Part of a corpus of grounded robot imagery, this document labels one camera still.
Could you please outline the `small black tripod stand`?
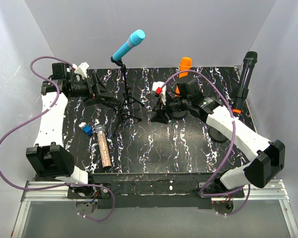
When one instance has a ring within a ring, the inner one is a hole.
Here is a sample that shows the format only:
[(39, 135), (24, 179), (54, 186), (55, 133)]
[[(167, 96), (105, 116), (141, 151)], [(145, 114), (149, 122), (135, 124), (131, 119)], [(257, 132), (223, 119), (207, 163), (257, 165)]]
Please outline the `small black tripod stand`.
[(117, 124), (115, 126), (113, 136), (116, 136), (116, 131), (117, 131), (119, 125), (122, 124), (123, 122), (125, 122), (126, 120), (136, 119), (138, 121), (142, 121), (142, 118), (127, 114), (124, 111), (123, 103), (119, 99), (116, 99), (114, 97), (110, 97), (110, 98), (97, 97), (97, 98), (94, 98), (94, 99), (91, 99), (91, 100), (87, 100), (85, 102), (85, 104), (87, 106), (102, 104), (106, 107), (112, 108), (117, 113), (118, 121), (117, 121)]

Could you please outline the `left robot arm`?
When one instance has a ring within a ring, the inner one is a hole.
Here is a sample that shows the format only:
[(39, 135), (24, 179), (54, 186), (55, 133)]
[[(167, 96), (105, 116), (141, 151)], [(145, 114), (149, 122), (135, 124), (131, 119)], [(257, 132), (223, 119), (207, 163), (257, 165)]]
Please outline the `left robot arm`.
[(54, 63), (49, 80), (42, 83), (41, 95), (44, 115), (34, 145), (26, 149), (26, 157), (38, 177), (80, 184), (79, 193), (91, 198), (96, 192), (91, 176), (75, 165), (73, 155), (64, 148), (65, 109), (72, 98), (81, 98), (87, 106), (103, 104), (114, 108), (120, 103), (85, 63), (78, 69), (67, 63)]

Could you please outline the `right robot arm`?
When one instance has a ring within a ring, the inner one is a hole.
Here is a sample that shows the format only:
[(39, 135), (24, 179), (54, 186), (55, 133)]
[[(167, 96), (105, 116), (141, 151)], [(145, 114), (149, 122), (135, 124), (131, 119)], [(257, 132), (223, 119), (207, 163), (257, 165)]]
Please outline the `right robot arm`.
[(257, 134), (234, 117), (221, 101), (204, 96), (194, 78), (184, 77), (178, 87), (177, 96), (172, 98), (167, 94), (164, 82), (153, 83), (151, 92), (158, 97), (158, 102), (151, 121), (167, 124), (174, 112), (189, 111), (233, 142), (249, 160), (246, 165), (214, 176), (203, 189), (204, 193), (226, 197), (234, 189), (249, 184), (264, 188), (284, 168), (284, 143), (279, 140), (272, 142)]

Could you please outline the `glitter silver microphone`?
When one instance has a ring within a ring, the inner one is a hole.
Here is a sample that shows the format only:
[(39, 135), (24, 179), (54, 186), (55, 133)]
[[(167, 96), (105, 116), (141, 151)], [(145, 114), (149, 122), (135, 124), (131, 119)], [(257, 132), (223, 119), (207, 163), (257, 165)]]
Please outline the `glitter silver microphone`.
[(112, 167), (112, 164), (107, 145), (105, 127), (103, 125), (98, 125), (95, 128), (95, 132), (97, 134), (102, 166), (104, 169), (110, 169)]

